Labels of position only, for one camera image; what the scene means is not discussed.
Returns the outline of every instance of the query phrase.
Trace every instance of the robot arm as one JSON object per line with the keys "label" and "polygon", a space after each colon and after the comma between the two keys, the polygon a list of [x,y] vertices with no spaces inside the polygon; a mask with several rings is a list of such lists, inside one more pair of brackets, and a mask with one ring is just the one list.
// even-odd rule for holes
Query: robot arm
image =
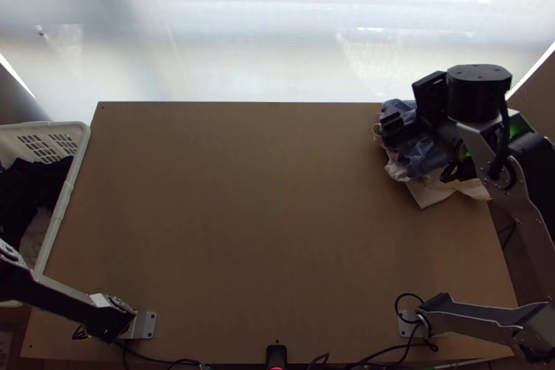
{"label": "robot arm", "polygon": [[38,276],[13,247],[0,239],[0,301],[16,300],[68,318],[85,334],[112,343],[116,339],[152,338],[154,312],[138,312],[115,296],[87,295]]}
{"label": "robot arm", "polygon": [[[454,172],[459,180],[468,179],[471,158],[471,176],[479,178],[513,218],[547,301],[505,309],[457,303],[449,294],[438,294],[404,313],[416,316],[428,334],[469,335],[507,345],[528,362],[549,362],[555,358],[555,210],[550,198],[555,150],[518,111],[507,109],[504,93],[510,83],[510,73],[495,65],[459,65],[436,72],[413,84],[416,126],[407,128],[395,114],[387,115],[384,141],[394,144],[431,135],[444,144],[450,165],[464,171]],[[449,135],[443,133],[445,126]],[[407,323],[400,320],[400,326]],[[404,329],[402,333],[411,332]]]}

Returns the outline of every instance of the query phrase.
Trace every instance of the white backdrop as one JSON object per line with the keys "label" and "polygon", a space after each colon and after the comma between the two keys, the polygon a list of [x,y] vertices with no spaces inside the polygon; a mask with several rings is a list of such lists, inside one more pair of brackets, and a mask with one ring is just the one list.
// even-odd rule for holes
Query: white backdrop
{"label": "white backdrop", "polygon": [[460,63],[518,81],[555,0],[0,0],[0,53],[56,121],[97,101],[383,101]]}

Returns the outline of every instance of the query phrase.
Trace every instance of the wall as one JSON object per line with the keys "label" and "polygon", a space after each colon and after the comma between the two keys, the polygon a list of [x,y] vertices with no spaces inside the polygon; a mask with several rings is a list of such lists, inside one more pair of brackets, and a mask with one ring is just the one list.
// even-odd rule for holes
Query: wall
{"label": "wall", "polygon": [[50,120],[37,100],[0,65],[0,124]]}
{"label": "wall", "polygon": [[532,127],[555,142],[555,43],[513,88],[509,108],[519,110]]}

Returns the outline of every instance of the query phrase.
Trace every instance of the crumpled fabric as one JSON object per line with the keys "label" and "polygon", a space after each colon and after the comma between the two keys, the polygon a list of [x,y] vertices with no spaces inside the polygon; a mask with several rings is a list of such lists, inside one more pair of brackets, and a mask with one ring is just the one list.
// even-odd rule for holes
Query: crumpled fabric
{"label": "crumpled fabric", "polygon": [[[374,141],[385,150],[388,156],[388,162],[385,166],[386,172],[391,178],[395,179],[397,182],[403,182],[407,186],[407,189],[420,208],[426,208],[443,201],[457,191],[479,201],[491,200],[488,190],[482,185],[478,178],[465,180],[463,182],[459,180],[453,180],[448,183],[441,182],[440,176],[448,160],[445,162],[445,165],[428,171],[426,175],[419,178],[410,177],[407,166],[411,161],[404,158],[397,149],[388,148],[384,144],[381,134],[381,125],[379,123],[372,126],[372,133]],[[430,148],[431,147],[421,146],[420,150],[423,151]],[[436,159],[434,157],[429,159],[433,160],[433,163],[425,163],[426,159],[426,154],[423,153],[421,159],[416,160],[416,162],[417,164],[424,162],[424,166],[426,166],[425,169],[435,164]]]}
{"label": "crumpled fabric", "polygon": [[[390,99],[382,104],[382,111],[387,108],[395,108],[405,123],[416,118],[415,101]],[[399,144],[395,152],[399,153],[401,160],[406,160],[409,178],[422,178],[436,169],[444,168],[450,159],[439,145],[426,136]]]}
{"label": "crumpled fabric", "polygon": [[22,240],[19,243],[19,253],[23,256],[25,263],[31,269],[35,268],[51,218],[52,211],[45,207],[39,207],[35,218],[33,218],[29,227],[25,230]]}
{"label": "crumpled fabric", "polygon": [[39,207],[53,211],[73,162],[68,156],[45,164],[16,159],[0,174],[0,237],[14,248]]}

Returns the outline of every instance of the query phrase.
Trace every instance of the green light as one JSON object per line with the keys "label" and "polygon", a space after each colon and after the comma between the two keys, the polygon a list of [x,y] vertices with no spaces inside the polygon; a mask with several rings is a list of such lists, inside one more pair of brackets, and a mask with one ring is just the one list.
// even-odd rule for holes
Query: green light
{"label": "green light", "polygon": [[520,133],[520,131],[518,131],[518,126],[515,126],[513,124],[509,127],[509,136],[510,137],[515,137],[518,133]]}

